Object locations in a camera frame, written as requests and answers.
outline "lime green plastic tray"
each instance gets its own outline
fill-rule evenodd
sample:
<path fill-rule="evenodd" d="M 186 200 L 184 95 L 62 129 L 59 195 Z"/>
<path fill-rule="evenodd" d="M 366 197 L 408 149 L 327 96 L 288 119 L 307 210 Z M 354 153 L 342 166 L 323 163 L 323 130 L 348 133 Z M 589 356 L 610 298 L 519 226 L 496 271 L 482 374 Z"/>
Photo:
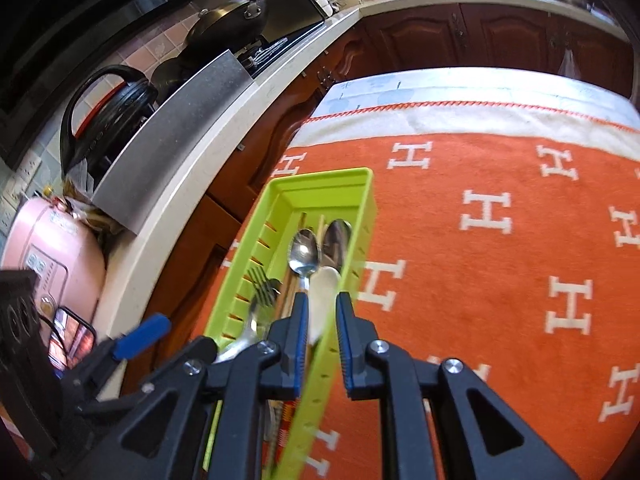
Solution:
<path fill-rule="evenodd" d="M 282 281 L 287 270 L 289 245 L 302 213 L 305 224 L 316 231 L 320 215 L 326 224 L 341 218 L 351 224 L 351 241 L 338 290 L 356 298 L 376 219 L 373 172 L 369 168 L 325 171 L 286 176 L 265 187 L 222 283 L 204 334 L 220 348 L 242 331 L 252 286 L 243 277 L 261 265 L 270 278 Z M 335 311 L 318 342 L 306 374 L 287 446 L 272 480 L 293 480 L 305 466 L 339 362 Z"/>

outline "bag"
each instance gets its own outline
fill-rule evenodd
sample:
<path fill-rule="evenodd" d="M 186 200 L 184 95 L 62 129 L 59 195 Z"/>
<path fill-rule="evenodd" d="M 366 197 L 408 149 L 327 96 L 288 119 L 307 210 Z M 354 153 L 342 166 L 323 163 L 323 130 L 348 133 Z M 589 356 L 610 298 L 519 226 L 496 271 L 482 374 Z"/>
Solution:
<path fill-rule="evenodd" d="M 558 75 L 580 80 L 580 69 L 578 69 L 578 64 L 575 62 L 573 51 L 568 48 L 564 50 L 564 59 L 560 65 L 560 70 L 558 70 Z"/>

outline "fork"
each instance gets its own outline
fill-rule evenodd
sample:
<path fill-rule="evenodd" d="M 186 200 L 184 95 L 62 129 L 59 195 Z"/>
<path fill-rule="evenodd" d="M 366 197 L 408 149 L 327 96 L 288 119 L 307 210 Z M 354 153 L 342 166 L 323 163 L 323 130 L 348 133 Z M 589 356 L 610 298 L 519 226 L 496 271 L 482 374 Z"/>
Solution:
<path fill-rule="evenodd" d="M 216 362 L 229 361 L 235 358 L 242 350 L 249 348 L 254 343 L 264 339 L 264 335 L 273 320 L 273 307 L 276 303 L 278 280 L 270 280 L 264 273 L 262 266 L 260 270 L 249 269 L 247 274 L 254 286 L 254 298 L 249 305 L 249 312 L 244 321 L 244 327 L 238 338 L 226 346 L 216 357 Z"/>

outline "electrical outlet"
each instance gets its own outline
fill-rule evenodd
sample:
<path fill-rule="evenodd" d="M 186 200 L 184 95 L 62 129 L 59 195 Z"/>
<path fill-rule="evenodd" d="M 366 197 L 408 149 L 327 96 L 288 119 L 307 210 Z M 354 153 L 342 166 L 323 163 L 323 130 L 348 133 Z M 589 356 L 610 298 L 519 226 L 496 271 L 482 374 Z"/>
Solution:
<path fill-rule="evenodd" d="M 40 167 L 40 157 L 33 150 L 28 150 L 26 155 L 22 158 L 22 162 L 15 172 L 20 176 L 27 184 L 30 184 L 33 180 L 33 176 Z"/>
<path fill-rule="evenodd" d="M 4 186 L 2 197 L 7 200 L 11 207 L 17 209 L 20 203 L 20 196 L 27 191 L 27 187 L 28 184 L 15 174 L 7 181 L 6 186 Z"/>
<path fill-rule="evenodd" d="M 4 236 L 8 236 L 9 228 L 14 221 L 15 208 L 11 206 L 4 198 L 0 198 L 0 232 Z"/>

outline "red stitching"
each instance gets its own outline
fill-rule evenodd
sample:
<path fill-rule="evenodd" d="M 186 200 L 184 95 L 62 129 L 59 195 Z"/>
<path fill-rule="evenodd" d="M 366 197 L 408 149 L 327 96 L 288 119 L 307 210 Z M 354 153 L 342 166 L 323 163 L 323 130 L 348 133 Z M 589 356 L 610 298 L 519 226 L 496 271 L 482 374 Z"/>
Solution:
<path fill-rule="evenodd" d="M 385 112 L 388 110 L 404 110 L 406 108 L 418 108 L 418 107 L 427 107 L 427 106 L 491 106 L 491 107 L 505 107 L 505 108 L 513 108 L 513 107 L 524 108 L 525 110 L 542 110 L 545 112 L 556 112 L 558 114 L 579 117 L 581 119 L 586 119 L 596 124 L 602 124 L 603 126 L 613 126 L 614 128 L 619 130 L 623 130 L 623 131 L 634 133 L 634 134 L 640 134 L 640 130 L 636 130 L 635 128 L 631 128 L 630 126 L 613 123 L 611 121 L 605 121 L 604 119 L 599 119 L 597 117 L 593 117 L 587 114 L 581 114 L 580 112 L 571 112 L 568 110 L 561 110 L 559 108 L 551 108 L 547 106 L 525 105 L 520 103 L 498 103 L 494 101 L 423 101 L 423 102 L 417 102 L 417 103 L 398 103 L 394 105 L 379 105 L 379 106 L 372 106 L 369 108 L 359 108 L 357 110 L 349 110 L 347 112 L 338 112 L 335 114 L 323 115 L 320 117 L 311 117 L 306 121 L 304 121 L 303 124 L 315 123 L 318 121 L 322 121 L 324 119 L 346 117 L 350 115 L 363 114 L 368 112 Z"/>

